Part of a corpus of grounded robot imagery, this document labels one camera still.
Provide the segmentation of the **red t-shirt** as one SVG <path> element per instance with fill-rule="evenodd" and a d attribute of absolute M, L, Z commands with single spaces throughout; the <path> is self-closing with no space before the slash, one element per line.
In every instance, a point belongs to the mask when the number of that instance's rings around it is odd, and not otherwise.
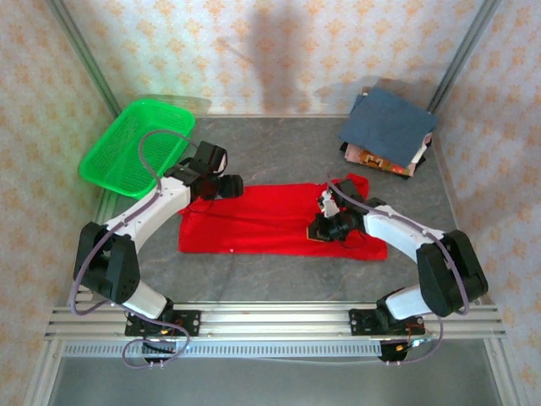
<path fill-rule="evenodd" d="M 350 233 L 346 241 L 308 238 L 326 184 L 246 186 L 242 196 L 197 200 L 181 210 L 178 250 L 185 254 L 270 254 L 384 261 L 384 241 Z"/>

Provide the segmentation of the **green plastic basket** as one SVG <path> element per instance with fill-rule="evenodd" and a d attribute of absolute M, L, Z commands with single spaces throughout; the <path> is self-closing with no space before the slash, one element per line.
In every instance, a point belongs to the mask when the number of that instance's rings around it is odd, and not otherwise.
<path fill-rule="evenodd" d="M 140 99 L 130 103 L 94 144 L 79 164 L 86 181 L 120 195 L 140 199 L 156 181 L 139 159 L 141 138 L 153 130 L 173 134 L 153 134 L 144 144 L 144 157 L 161 176 L 183 154 L 195 127 L 188 110 L 162 101 Z"/>

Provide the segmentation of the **white folded t-shirt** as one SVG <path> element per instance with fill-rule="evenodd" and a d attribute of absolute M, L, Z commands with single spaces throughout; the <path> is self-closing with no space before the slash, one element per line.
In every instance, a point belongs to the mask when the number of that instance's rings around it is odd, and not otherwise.
<path fill-rule="evenodd" d="M 416 152 L 415 156 L 413 157 L 412 164 L 418 164 L 419 163 L 421 158 L 424 156 L 424 153 L 429 148 L 429 145 L 430 145 L 431 141 L 432 141 L 432 134 L 428 133 L 424 137 L 421 146 L 419 147 L 418 151 Z"/>

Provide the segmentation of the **blue folded t-shirt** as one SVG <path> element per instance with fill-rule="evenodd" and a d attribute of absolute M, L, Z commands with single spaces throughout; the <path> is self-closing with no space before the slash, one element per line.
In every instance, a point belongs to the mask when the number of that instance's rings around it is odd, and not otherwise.
<path fill-rule="evenodd" d="M 339 139 L 406 167 L 438 122 L 436 115 L 374 87 L 356 97 Z"/>

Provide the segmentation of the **aluminium table back rail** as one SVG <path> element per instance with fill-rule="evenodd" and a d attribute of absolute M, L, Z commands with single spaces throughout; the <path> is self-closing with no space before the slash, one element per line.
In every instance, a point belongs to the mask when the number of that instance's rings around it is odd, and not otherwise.
<path fill-rule="evenodd" d="M 348 114 L 206 114 L 206 115 L 196 115 L 198 120 L 203 118 L 337 118 L 345 119 L 348 118 Z"/>

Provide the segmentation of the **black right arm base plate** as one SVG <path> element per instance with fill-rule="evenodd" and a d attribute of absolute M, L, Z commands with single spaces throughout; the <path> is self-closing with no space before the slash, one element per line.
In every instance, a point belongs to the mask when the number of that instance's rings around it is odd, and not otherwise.
<path fill-rule="evenodd" d="M 426 333 L 424 324 L 418 322 L 417 317 L 397 320 L 383 308 L 350 309 L 348 316 L 353 336 L 411 337 Z"/>

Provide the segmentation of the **aluminium mounting rail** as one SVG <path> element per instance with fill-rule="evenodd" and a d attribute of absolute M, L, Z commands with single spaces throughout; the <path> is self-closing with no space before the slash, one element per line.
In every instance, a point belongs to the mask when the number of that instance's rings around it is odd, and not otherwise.
<path fill-rule="evenodd" d="M 374 304 L 353 302 L 199 302 L 176 304 L 179 310 L 200 312 L 200 341 L 345 340 L 352 336 L 349 311 L 372 310 Z M 67 307 L 52 311 L 45 337 L 68 340 L 119 340 L 126 318 L 117 306 L 106 305 L 88 315 L 73 315 Z M 505 337 L 502 317 L 494 305 L 473 305 L 467 315 L 443 319 L 449 339 Z"/>

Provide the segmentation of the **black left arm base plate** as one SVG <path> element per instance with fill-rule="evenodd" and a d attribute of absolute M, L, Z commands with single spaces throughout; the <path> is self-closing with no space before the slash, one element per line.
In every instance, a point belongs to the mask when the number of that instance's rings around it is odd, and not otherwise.
<path fill-rule="evenodd" d="M 163 338 L 160 337 L 160 331 L 169 331 L 168 337 L 181 337 L 183 333 L 177 329 L 158 326 L 157 324 L 144 321 L 136 315 L 129 313 L 125 314 L 127 317 L 126 326 L 124 329 L 124 335 L 127 337 L 149 337 L 149 338 Z M 183 327 L 190 336 L 199 336 L 199 324 L 200 324 L 201 312 L 199 310 L 167 310 L 161 317 L 162 321 Z"/>

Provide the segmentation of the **aluminium frame post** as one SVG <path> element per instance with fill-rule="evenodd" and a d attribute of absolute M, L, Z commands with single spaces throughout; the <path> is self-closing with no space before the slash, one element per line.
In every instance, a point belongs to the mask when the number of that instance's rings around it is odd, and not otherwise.
<path fill-rule="evenodd" d="M 502 0 L 483 0 L 478 12 L 469 25 L 462 41 L 457 48 L 445 74 L 438 84 L 430 102 L 427 106 L 428 112 L 436 114 L 445 99 L 449 96 L 452 86 L 465 67 L 478 42 L 481 40 L 487 26 L 495 15 Z"/>
<path fill-rule="evenodd" d="M 520 406 L 502 340 L 488 338 L 484 344 L 502 406 Z"/>
<path fill-rule="evenodd" d="M 68 42 L 105 102 L 108 111 L 114 118 L 117 118 L 122 112 L 122 108 L 64 0 L 45 0 L 45 3 L 68 38 Z"/>
<path fill-rule="evenodd" d="M 47 406 L 63 357 L 63 340 L 46 340 L 41 345 L 23 406 Z"/>

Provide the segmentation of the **aluminium lower frame post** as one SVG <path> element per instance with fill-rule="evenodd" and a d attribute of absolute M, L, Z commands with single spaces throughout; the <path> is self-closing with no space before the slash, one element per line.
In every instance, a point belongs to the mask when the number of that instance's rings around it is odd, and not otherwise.
<path fill-rule="evenodd" d="M 47 406 L 63 357 L 63 340 L 46 340 L 41 345 L 23 406 Z"/>
<path fill-rule="evenodd" d="M 502 406 L 520 406 L 502 340 L 488 338 L 484 344 Z"/>

